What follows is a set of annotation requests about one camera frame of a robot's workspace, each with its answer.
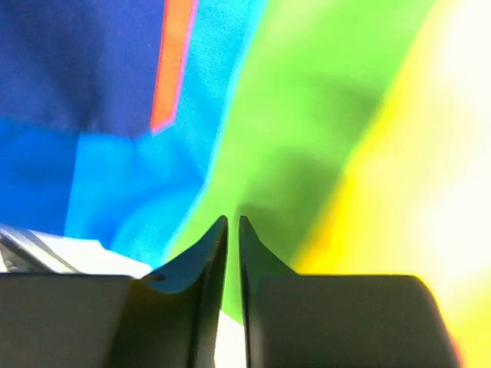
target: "blue fabric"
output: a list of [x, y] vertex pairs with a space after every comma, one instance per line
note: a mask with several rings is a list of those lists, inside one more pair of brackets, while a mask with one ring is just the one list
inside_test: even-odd
[[0, 119], [0, 223], [63, 235], [77, 135]]
[[203, 187], [256, 5], [257, 0], [199, 2], [171, 127], [136, 142], [81, 137], [67, 236], [98, 238], [153, 267], [165, 262]]
[[149, 131], [163, 0], [2, 0], [0, 118]]

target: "colorful cloth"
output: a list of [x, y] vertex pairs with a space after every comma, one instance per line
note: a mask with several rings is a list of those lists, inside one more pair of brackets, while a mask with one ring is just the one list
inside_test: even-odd
[[488, 367], [481, 0], [0, 5], [0, 222], [153, 267], [230, 220], [304, 273], [410, 273]]

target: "yellow stripe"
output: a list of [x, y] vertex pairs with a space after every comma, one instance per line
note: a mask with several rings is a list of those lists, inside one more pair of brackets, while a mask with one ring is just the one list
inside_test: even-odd
[[472, 368], [491, 366], [488, 4], [440, 1], [430, 13], [297, 262], [422, 277]]

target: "green fabric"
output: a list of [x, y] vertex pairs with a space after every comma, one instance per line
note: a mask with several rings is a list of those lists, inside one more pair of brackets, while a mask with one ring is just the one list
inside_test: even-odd
[[242, 320], [238, 218], [290, 263], [434, 0], [273, 0], [245, 59], [209, 187], [172, 256], [225, 214], [223, 310]]

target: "orange strip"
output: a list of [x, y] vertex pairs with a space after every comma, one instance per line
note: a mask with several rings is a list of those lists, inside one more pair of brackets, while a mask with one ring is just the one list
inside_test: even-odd
[[160, 42], [160, 62], [150, 123], [152, 131], [162, 128], [173, 115], [193, 4], [194, 0], [166, 1], [165, 22]]

